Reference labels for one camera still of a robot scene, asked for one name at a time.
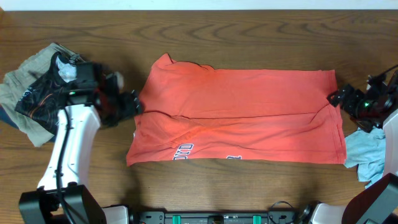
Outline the light blue t-shirt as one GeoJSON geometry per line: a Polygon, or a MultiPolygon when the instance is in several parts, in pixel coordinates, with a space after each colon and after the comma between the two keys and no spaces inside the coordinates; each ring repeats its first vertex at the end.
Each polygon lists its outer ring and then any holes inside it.
{"type": "Polygon", "coordinates": [[[382,129],[370,133],[359,129],[345,137],[346,168],[357,168],[357,179],[366,189],[382,178],[384,172],[386,135],[382,129]]]}

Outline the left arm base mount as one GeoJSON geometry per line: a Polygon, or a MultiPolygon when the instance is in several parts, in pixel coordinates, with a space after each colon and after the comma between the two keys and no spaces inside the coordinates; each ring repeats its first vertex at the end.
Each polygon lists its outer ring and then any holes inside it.
{"type": "Polygon", "coordinates": [[[102,208],[107,224],[130,224],[129,209],[125,205],[102,208]]]}

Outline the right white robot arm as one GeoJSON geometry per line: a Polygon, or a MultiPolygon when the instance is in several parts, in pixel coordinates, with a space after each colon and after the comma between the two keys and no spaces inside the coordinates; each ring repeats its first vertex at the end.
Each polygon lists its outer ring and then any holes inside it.
{"type": "Polygon", "coordinates": [[[397,223],[397,85],[373,84],[366,92],[346,85],[328,100],[358,126],[345,139],[345,166],[357,166],[368,186],[345,206],[318,204],[311,223],[397,223]]]}

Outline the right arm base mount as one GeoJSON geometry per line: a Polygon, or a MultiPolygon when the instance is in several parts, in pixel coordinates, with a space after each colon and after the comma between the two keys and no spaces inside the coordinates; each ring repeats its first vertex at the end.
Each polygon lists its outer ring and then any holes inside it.
{"type": "Polygon", "coordinates": [[[346,206],[335,206],[326,203],[308,204],[298,217],[296,223],[306,224],[342,224],[346,206]]]}

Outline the red t-shirt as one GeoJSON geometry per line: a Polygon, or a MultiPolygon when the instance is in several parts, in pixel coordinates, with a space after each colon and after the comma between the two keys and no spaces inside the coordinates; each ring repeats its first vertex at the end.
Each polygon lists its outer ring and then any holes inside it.
{"type": "Polygon", "coordinates": [[[245,159],[342,164],[346,144],[332,70],[232,70],[164,54],[139,95],[126,156],[139,162],[245,159]]]}

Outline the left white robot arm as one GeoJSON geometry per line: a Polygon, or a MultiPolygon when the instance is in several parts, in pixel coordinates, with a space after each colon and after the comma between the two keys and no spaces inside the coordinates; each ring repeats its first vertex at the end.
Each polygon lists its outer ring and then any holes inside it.
{"type": "Polygon", "coordinates": [[[136,91],[64,90],[60,100],[50,162],[37,189],[22,193],[19,200],[24,223],[129,223],[127,206],[101,207],[87,185],[100,114],[107,114],[108,125],[115,126],[141,113],[136,91]]]}

